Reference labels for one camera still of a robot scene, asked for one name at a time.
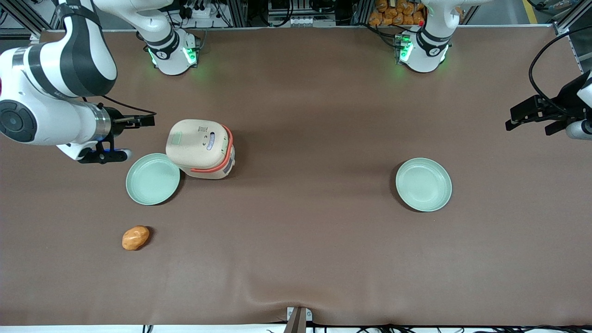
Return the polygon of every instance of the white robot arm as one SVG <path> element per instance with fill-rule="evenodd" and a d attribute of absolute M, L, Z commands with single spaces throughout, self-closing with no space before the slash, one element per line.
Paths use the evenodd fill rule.
<path fill-rule="evenodd" d="M 490 1 L 493 0 L 422 0 L 427 8 L 426 22 L 416 31 L 403 34 L 409 41 L 399 51 L 400 62 L 420 73 L 435 70 L 444 61 L 448 42 L 460 22 L 455 8 Z"/>
<path fill-rule="evenodd" d="M 125 161 L 130 152 L 115 150 L 113 139 L 124 129 L 153 126 L 154 118 L 74 100 L 108 93 L 117 68 L 91 0 L 59 0 L 56 11 L 64 38 L 0 55 L 0 132 L 29 145 L 57 145 L 82 163 Z"/>
<path fill-rule="evenodd" d="M 196 39 L 183 29 L 173 29 L 157 9 L 173 0 L 94 0 L 102 11 L 120 17 L 138 30 L 156 67 L 167 75 L 179 75 L 197 65 Z"/>

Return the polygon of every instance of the beige rice cooker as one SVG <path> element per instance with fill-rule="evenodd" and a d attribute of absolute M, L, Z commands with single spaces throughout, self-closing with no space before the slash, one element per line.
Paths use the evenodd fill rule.
<path fill-rule="evenodd" d="M 222 179 L 234 166 L 232 133 L 214 121 L 181 120 L 170 130 L 166 155 L 189 176 Z"/>

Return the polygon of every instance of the label sticker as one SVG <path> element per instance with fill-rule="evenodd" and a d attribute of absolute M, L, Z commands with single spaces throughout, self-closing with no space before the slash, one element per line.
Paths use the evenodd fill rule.
<path fill-rule="evenodd" d="M 173 145 L 178 145 L 181 143 L 181 136 L 183 135 L 183 132 L 175 132 L 173 134 Z"/>
<path fill-rule="evenodd" d="M 216 134 L 214 134 L 214 132 L 210 133 L 210 143 L 208 143 L 208 150 L 212 150 L 212 147 L 214 146 L 214 141 L 216 141 Z"/>

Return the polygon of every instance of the green led light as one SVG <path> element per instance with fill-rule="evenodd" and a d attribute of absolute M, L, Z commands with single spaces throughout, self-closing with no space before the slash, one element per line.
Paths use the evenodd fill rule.
<path fill-rule="evenodd" d="M 192 49 L 183 48 L 183 52 L 185 53 L 185 57 L 187 58 L 187 61 L 189 63 L 195 62 L 195 51 L 193 51 Z"/>
<path fill-rule="evenodd" d="M 152 58 L 152 63 L 156 66 L 156 59 L 154 59 L 154 55 L 152 54 L 152 51 L 150 49 L 148 49 L 148 53 L 150 54 L 150 57 Z"/>
<path fill-rule="evenodd" d="M 401 61 L 408 61 L 409 60 L 409 55 L 411 54 L 411 51 L 413 50 L 413 43 L 409 42 L 407 44 L 407 46 L 405 48 L 403 48 L 403 50 L 401 51 Z"/>

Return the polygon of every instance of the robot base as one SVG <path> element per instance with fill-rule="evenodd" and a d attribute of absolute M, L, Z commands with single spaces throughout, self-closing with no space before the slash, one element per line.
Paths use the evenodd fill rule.
<path fill-rule="evenodd" d="M 416 33 L 404 33 L 401 40 L 396 41 L 402 48 L 395 50 L 397 63 L 404 64 L 409 69 L 419 73 L 429 73 L 440 65 L 446 56 L 448 46 L 444 50 L 433 49 L 434 56 L 428 56 L 427 53 L 418 46 Z"/>
<path fill-rule="evenodd" d="M 154 67 L 167 75 L 179 75 L 189 68 L 196 68 L 200 57 L 201 39 L 183 29 L 175 31 L 179 34 L 179 46 L 169 59 L 159 59 L 150 52 Z"/>

